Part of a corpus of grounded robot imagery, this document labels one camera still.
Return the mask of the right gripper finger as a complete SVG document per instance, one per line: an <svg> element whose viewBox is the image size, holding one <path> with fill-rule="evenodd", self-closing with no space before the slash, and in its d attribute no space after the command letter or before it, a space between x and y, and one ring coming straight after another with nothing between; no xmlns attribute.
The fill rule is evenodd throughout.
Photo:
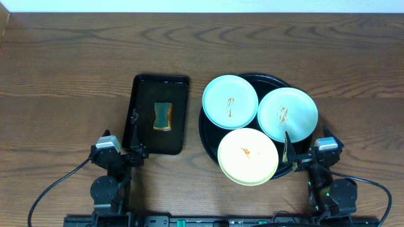
<svg viewBox="0 0 404 227"><path fill-rule="evenodd" d="M329 128L327 127L327 125L323 125L322 126L323 129L323 135L324 137L332 137L334 140L337 140L337 138L335 137L335 135L329 130Z"/></svg>
<svg viewBox="0 0 404 227"><path fill-rule="evenodd" d="M285 144L283 149L283 159L284 163L289 163L290 161L294 161L295 150L293 144L291 142L290 136L288 132L285 132Z"/></svg>

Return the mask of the orange green scrub sponge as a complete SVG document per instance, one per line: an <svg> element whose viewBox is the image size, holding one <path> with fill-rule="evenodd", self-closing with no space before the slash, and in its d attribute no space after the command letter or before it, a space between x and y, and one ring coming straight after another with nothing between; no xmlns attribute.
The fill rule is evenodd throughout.
<svg viewBox="0 0 404 227"><path fill-rule="evenodd" d="M156 131L171 131L172 130L172 107L169 102L155 103L155 121L153 129Z"/></svg>

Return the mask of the pale yellow plate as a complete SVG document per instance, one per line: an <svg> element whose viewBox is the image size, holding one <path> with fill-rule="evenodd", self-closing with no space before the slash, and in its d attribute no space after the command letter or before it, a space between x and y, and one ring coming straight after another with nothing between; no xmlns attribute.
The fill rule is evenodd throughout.
<svg viewBox="0 0 404 227"><path fill-rule="evenodd" d="M217 158L224 174L245 186L270 180L279 162L274 142L263 132L251 128L230 131L220 141Z"/></svg>

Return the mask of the light blue plate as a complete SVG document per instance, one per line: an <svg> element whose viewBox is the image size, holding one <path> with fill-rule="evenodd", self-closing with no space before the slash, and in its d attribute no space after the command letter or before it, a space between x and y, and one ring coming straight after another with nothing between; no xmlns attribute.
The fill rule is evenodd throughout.
<svg viewBox="0 0 404 227"><path fill-rule="evenodd" d="M285 141L285 133L293 143L309 137L318 124L318 108L314 100L297 88L277 88L263 97L258 107L258 123L272 140Z"/></svg>
<svg viewBox="0 0 404 227"><path fill-rule="evenodd" d="M258 95L252 84L236 75L223 75L206 86L202 96L207 118L222 129L234 130L248 125L258 111Z"/></svg>

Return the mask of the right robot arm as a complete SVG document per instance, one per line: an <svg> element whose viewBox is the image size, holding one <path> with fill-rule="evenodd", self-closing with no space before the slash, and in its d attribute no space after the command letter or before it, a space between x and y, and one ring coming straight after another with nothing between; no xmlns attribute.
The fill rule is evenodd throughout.
<svg viewBox="0 0 404 227"><path fill-rule="evenodd" d="M283 162L294 172L307 172L309 203L320 216L348 216L357 211L357 184L348 177L333 179L330 167L339 162L344 144L326 126L323 134L314 147L297 154L286 132Z"/></svg>

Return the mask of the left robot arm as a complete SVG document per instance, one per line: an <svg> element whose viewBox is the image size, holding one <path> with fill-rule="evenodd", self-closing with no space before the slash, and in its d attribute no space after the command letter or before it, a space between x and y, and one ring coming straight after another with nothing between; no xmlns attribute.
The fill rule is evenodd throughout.
<svg viewBox="0 0 404 227"><path fill-rule="evenodd" d="M128 154L121 154L121 144L109 130L90 148L90 161L107 170L107 174L97 178L90 188L97 216L123 214L129 209L131 170L144 165L144 159L148 157L136 129L129 141L128 151Z"/></svg>

